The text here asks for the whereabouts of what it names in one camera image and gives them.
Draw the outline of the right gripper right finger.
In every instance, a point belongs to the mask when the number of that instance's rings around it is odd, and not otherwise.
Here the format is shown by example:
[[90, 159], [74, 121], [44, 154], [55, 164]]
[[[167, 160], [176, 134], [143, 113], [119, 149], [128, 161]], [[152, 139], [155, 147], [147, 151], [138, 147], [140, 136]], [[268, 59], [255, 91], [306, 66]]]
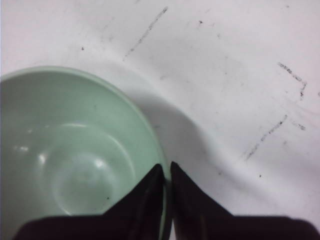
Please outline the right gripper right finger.
[[209, 197], [176, 163], [170, 165], [178, 240], [318, 240], [309, 222], [284, 216], [233, 215]]

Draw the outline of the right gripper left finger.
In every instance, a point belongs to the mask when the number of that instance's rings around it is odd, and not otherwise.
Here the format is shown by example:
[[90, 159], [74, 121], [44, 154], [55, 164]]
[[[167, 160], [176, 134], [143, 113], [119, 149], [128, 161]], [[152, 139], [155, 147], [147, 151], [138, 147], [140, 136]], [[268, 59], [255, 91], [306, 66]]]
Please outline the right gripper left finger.
[[143, 179], [103, 214], [55, 216], [24, 224], [15, 240], [157, 240], [164, 201], [164, 173], [154, 165]]

